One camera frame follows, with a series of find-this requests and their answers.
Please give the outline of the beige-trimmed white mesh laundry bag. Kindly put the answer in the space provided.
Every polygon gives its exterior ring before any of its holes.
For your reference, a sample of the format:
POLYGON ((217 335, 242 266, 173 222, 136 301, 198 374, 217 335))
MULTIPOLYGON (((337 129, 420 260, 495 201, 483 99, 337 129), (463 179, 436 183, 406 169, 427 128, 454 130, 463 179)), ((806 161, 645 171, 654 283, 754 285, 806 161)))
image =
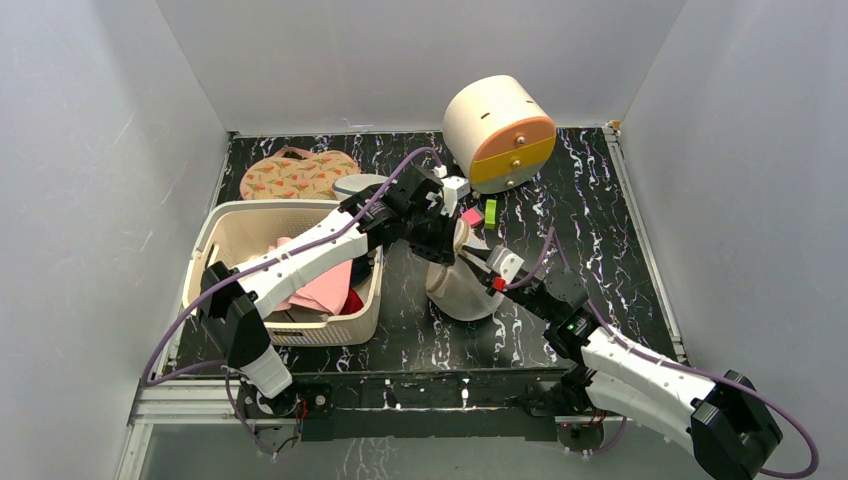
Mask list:
POLYGON ((481 320, 492 315, 503 303, 501 293, 489 295, 470 266, 459 255, 460 248, 486 248, 464 219, 459 219, 453 237, 456 260, 453 265, 428 265, 425 288, 428 298, 445 315, 464 322, 481 320))

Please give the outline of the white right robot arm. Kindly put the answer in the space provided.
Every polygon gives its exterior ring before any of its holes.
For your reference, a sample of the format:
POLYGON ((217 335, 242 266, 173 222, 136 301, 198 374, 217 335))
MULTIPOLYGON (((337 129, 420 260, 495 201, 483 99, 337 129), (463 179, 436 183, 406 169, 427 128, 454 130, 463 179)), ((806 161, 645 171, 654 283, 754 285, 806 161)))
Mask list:
POLYGON ((730 370, 719 381, 601 324, 581 277, 567 267, 536 274, 512 251, 463 247, 457 254, 490 293, 502 293, 548 322, 544 337, 574 362, 558 403, 577 414, 612 411, 647 426, 690 453, 714 479, 752 479, 783 440, 747 377, 730 370))

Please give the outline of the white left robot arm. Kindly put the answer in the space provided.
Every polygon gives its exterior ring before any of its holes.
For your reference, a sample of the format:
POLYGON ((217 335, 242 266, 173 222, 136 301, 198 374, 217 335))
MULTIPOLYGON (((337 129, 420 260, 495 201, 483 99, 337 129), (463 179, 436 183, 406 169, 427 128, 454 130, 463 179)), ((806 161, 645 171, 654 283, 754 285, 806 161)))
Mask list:
POLYGON ((469 191, 463 177, 409 167, 344 199, 314 227, 258 258, 207 267, 192 309, 226 366, 247 377, 271 414, 286 416, 297 407, 299 391, 265 319, 330 269, 398 240, 427 261, 453 264, 458 203, 469 191))

